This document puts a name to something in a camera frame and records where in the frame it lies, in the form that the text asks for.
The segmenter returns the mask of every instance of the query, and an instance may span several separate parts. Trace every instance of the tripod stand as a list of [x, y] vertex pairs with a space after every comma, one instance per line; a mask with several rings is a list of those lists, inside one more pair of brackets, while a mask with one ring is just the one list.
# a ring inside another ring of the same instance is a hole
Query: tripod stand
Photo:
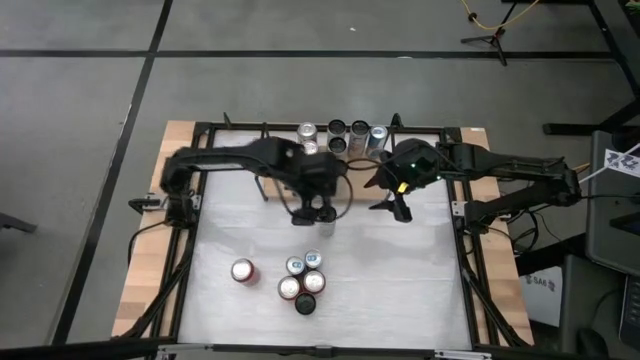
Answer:
[[[502, 22], [500, 23], [500, 27], [496, 30], [495, 33], [493, 33], [493, 35], [464, 38], [464, 39], [461, 39], [460, 42], [463, 44], [468, 44], [474, 41], [486, 42], [487, 44], [491, 45], [491, 47], [496, 48], [496, 50], [498, 51], [498, 58], [500, 59], [500, 63], [502, 64], [502, 66], [507, 66], [507, 59], [504, 57], [504, 52], [502, 51], [502, 46], [500, 45], [500, 37], [504, 35], [506, 30], [503, 28], [503, 25], [504, 23], [507, 22], [507, 20], [509, 20], [509, 17], [511, 16], [511, 13], [513, 12], [513, 9], [515, 9], [516, 5], [517, 5], [517, 2], [514, 2], [511, 5], [511, 7], [509, 8], [509, 11], [507, 12], [507, 15], [505, 15], [504, 19], [502, 19]], [[467, 17], [467, 19], [469, 21], [473, 21], [477, 17], [478, 17], [478, 14], [471, 13]]]

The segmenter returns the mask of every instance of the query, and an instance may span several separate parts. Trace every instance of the black stand leg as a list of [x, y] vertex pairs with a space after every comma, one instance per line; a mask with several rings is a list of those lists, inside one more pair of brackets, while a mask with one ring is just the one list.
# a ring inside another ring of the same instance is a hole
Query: black stand leg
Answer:
[[586, 234], [582, 233], [540, 250], [518, 256], [516, 258], [518, 275], [529, 275], [550, 267], [561, 266], [564, 263], [564, 257], [568, 254], [584, 258], [585, 239]]
[[[502, 22], [500, 23], [500, 27], [498, 28], [498, 30], [496, 30], [495, 33], [493, 33], [493, 35], [464, 38], [464, 39], [461, 39], [460, 42], [463, 44], [468, 44], [474, 41], [486, 42], [487, 44], [496, 48], [496, 51], [498, 52], [498, 58], [500, 59], [500, 63], [502, 64], [502, 66], [507, 66], [507, 59], [505, 58], [504, 52], [502, 51], [502, 45], [500, 45], [500, 37], [504, 35], [506, 30], [504, 29], [503, 25], [504, 23], [507, 22], [507, 20], [509, 20], [509, 17], [511, 16], [511, 13], [513, 12], [513, 9], [515, 9], [516, 5], [517, 3], [515, 2], [511, 5], [511, 7], [509, 8], [509, 11], [507, 12], [507, 15], [505, 15], [504, 19], [502, 19]], [[472, 15], [469, 15], [469, 21], [473, 21], [475, 16], [476, 16], [475, 13]]]
[[543, 124], [542, 131], [547, 135], [574, 135], [574, 136], [591, 136], [596, 130], [613, 131], [617, 130], [624, 123], [640, 115], [640, 100], [636, 99], [625, 105], [622, 109], [613, 113], [605, 121], [596, 125], [585, 124]]
[[3, 213], [0, 213], [0, 226], [5, 229], [16, 229], [26, 233], [33, 233], [37, 228], [36, 225], [24, 222], [18, 218], [14, 218], [13, 216]]

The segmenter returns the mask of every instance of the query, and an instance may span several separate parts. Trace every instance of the red can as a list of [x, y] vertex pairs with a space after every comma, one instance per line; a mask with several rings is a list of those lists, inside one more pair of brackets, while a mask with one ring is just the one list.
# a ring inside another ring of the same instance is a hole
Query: red can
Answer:
[[258, 282], [258, 269], [249, 259], [238, 259], [231, 265], [231, 278], [243, 285], [253, 285]]

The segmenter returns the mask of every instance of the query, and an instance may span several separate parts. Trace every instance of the black bracket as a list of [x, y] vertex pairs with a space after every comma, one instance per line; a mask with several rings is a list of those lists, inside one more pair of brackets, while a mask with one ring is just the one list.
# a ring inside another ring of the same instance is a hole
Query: black bracket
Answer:
[[231, 119], [229, 119], [226, 112], [223, 112], [222, 116], [224, 117], [224, 124], [227, 126], [227, 130], [231, 130]]

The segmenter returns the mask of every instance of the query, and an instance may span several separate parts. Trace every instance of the yellow cable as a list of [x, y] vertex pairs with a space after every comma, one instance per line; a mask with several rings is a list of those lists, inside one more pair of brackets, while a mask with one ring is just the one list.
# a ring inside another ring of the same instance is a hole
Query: yellow cable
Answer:
[[[469, 9], [469, 4], [467, 4], [467, 0], [460, 0], [460, 1], [462, 1], [462, 4], [464, 5], [464, 8], [467, 10], [467, 15], [471, 15], [471, 9]], [[535, 0], [526, 9], [522, 10], [522, 12], [520, 14], [514, 16], [513, 19], [505, 22], [504, 24], [500, 24], [500, 25], [496, 25], [496, 26], [484, 26], [476, 18], [473, 18], [473, 22], [475, 22], [476, 25], [478, 25], [478, 27], [481, 28], [481, 29], [484, 29], [484, 30], [497, 30], [497, 29], [499, 29], [501, 27], [505, 27], [505, 26], [515, 22], [522, 15], [526, 14], [529, 10], [531, 10], [532, 7], [536, 6], [539, 2], [540, 2], [540, 0]]]

